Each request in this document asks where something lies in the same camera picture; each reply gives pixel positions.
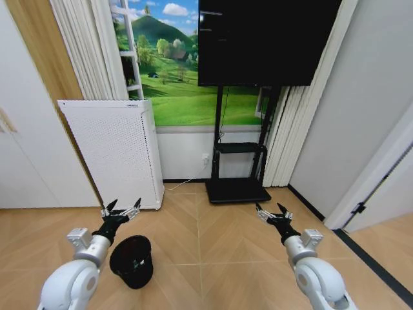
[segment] baseboard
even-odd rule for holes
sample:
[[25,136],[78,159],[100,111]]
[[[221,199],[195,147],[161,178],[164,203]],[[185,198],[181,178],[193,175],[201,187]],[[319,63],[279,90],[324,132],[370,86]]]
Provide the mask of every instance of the baseboard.
[[311,211],[312,214],[317,216],[320,221],[324,221],[325,216],[323,216],[307,199],[303,197],[291,184],[288,184],[288,189],[292,191],[294,195]]
[[187,183],[205,183],[209,179],[192,179],[188,181],[188,179],[163,179],[163,183],[183,183],[188,181]]
[[410,308],[413,309],[413,294],[396,278],[394,278],[382,265],[380,265],[373,257],[363,250],[348,234],[341,229],[333,230],[334,233],[347,246],[364,261],[366,265],[376,273],[383,282],[387,284],[393,292],[395,292]]

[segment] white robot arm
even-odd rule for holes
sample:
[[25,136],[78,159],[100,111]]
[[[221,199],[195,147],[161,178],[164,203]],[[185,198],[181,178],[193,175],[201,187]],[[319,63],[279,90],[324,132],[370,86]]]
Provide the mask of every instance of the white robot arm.
[[119,226],[138,215],[141,200],[125,211],[113,211],[116,201],[102,210],[104,223],[90,234],[86,228],[75,228],[67,238],[72,242],[74,260],[57,268],[41,291],[37,310],[85,310],[97,287],[100,267],[113,244]]
[[298,287],[310,300],[313,309],[356,310],[340,273],[317,257],[316,247],[323,235],[315,229],[305,229],[303,234],[295,231],[290,225],[292,213],[279,203],[278,207],[282,214],[269,213],[256,204],[258,216],[280,233]]

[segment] white curtain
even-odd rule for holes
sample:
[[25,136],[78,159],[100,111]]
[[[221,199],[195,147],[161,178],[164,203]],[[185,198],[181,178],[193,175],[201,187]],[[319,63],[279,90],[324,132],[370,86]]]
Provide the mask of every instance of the white curtain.
[[311,86],[285,87],[268,137],[263,185],[288,185],[358,0],[342,0]]
[[50,0],[84,99],[128,99],[105,0]]

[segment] black bucket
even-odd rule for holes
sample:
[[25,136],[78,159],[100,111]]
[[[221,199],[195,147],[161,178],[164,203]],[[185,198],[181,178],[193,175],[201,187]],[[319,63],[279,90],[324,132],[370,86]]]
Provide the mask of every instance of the black bucket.
[[117,245],[110,256],[110,269],[131,289],[144,287],[154,273],[150,242],[145,236],[132,236]]

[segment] black tv screen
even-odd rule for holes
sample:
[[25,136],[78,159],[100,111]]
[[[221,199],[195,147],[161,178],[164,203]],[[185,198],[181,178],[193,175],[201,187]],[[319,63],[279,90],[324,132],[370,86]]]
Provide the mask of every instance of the black tv screen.
[[198,84],[311,84],[340,3],[199,0]]

